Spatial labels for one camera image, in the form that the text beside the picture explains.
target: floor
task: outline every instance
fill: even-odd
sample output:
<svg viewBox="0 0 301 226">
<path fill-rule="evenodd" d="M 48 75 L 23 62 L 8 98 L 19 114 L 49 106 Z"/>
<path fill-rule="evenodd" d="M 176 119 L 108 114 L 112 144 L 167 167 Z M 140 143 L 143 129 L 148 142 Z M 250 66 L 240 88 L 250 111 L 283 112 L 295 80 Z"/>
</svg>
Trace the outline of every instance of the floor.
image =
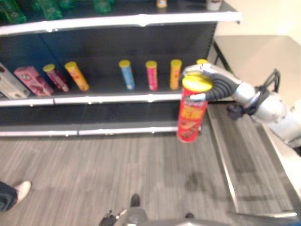
<svg viewBox="0 0 301 226">
<path fill-rule="evenodd" d="M 223 105 L 210 107 L 210 119 L 192 144 L 172 133 L 1 138 L 0 180 L 31 180 L 33 189 L 0 216 L 0 225 L 97 226 L 108 210 L 128 207 L 133 193 L 141 195 L 150 219 L 182 218 L 190 211 L 197 218 L 241 225 L 227 214 L 234 206 L 218 148 L 240 212 L 292 210 L 253 122 L 226 119 Z"/>
</svg>

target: product box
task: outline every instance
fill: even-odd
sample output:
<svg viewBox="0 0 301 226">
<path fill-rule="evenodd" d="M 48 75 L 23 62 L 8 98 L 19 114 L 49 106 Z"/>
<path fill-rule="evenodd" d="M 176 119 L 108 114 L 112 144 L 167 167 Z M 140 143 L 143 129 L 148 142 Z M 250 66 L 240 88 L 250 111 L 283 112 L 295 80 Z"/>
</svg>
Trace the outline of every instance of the product box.
<svg viewBox="0 0 301 226">
<path fill-rule="evenodd" d="M 14 73 L 35 95 L 40 97 L 53 94 L 53 89 L 33 66 L 19 67 Z"/>
<path fill-rule="evenodd" d="M 10 99 L 26 98 L 30 91 L 0 63 L 0 92 Z"/>
</svg>

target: pink pringles can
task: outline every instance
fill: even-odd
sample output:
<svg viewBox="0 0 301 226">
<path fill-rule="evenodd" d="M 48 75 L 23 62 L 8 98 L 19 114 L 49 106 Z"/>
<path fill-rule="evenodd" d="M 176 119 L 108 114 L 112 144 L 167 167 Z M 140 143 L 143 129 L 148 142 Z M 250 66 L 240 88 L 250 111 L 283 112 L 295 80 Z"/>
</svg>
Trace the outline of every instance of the pink pringles can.
<svg viewBox="0 0 301 226">
<path fill-rule="evenodd" d="M 155 91 L 158 89 L 157 62 L 153 60 L 147 61 L 145 66 L 149 82 L 149 88 L 150 90 Z"/>
<path fill-rule="evenodd" d="M 61 91 L 68 92 L 69 87 L 67 85 L 66 79 L 55 69 L 54 64 L 48 64 L 43 67 L 43 71 L 51 79 L 51 81 L 58 87 Z"/>
<path fill-rule="evenodd" d="M 39 97 L 51 96 L 54 92 L 33 66 L 18 67 L 14 74 Z"/>
</svg>

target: red pringles can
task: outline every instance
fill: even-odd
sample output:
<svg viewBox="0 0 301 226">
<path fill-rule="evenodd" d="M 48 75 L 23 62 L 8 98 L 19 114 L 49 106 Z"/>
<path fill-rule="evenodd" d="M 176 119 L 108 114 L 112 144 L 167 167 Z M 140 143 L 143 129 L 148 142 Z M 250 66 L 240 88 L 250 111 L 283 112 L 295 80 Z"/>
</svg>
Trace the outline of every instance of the red pringles can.
<svg viewBox="0 0 301 226">
<path fill-rule="evenodd" d="M 191 143 L 198 137 L 208 101 L 192 101 L 185 97 L 209 91 L 212 83 L 200 73 L 194 73 L 186 75 L 182 80 L 182 85 L 177 137 L 182 142 Z"/>
<path fill-rule="evenodd" d="M 69 87 L 65 78 L 55 69 L 54 64 L 48 64 L 43 67 L 43 71 L 51 79 L 51 81 L 58 87 L 61 91 L 68 92 Z"/>
</svg>

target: white shelf edge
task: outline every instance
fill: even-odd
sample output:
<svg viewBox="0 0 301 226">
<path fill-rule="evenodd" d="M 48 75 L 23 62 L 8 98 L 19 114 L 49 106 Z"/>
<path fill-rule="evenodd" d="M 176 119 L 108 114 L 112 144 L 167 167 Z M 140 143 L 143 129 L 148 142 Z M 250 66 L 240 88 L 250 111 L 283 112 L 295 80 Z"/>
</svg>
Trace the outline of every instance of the white shelf edge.
<svg viewBox="0 0 301 226">
<path fill-rule="evenodd" d="M 132 16 L 88 17 L 41 21 L 25 24 L 6 25 L 0 27 L 0 36 L 47 33 L 80 28 L 96 28 L 110 26 L 147 26 L 156 24 L 197 23 L 219 21 L 241 21 L 240 12 L 202 12 L 176 14 L 138 14 Z"/>
<path fill-rule="evenodd" d="M 54 137 L 54 136 L 82 136 L 82 135 L 115 135 L 130 133 L 158 133 L 176 132 L 176 126 L 142 127 L 120 129 L 89 129 L 89 130 L 33 130 L 33 131 L 0 131 L 0 137 Z"/>
<path fill-rule="evenodd" d="M 108 104 L 108 103 L 125 103 L 141 102 L 152 103 L 160 101 L 180 100 L 181 92 L 178 93 L 161 93 L 161 94 L 135 94 L 135 95 L 111 95 L 111 96 L 84 96 L 84 97 L 53 97 L 42 99 L 15 99 L 0 100 L 0 107 L 17 107 L 17 106 L 44 106 L 44 105 L 68 105 L 68 104 Z M 232 97 L 227 97 L 221 101 L 233 101 Z"/>
<path fill-rule="evenodd" d="M 76 136 L 77 130 L 37 130 L 37 131 L 0 131 L 0 137 L 52 137 L 52 136 Z"/>
<path fill-rule="evenodd" d="M 158 132 L 176 132 L 176 126 L 166 127 L 143 127 L 143 128 L 122 128 L 122 129 L 89 129 L 79 130 L 79 135 L 114 135 L 130 133 L 158 133 Z"/>
<path fill-rule="evenodd" d="M 141 95 L 112 95 L 112 96 L 85 96 L 85 97 L 56 97 L 56 105 L 64 104 L 104 104 L 120 102 L 155 102 L 180 100 L 181 93 L 173 94 L 141 94 Z"/>
<path fill-rule="evenodd" d="M 0 107 L 53 105 L 53 98 L 0 100 Z"/>
</svg>

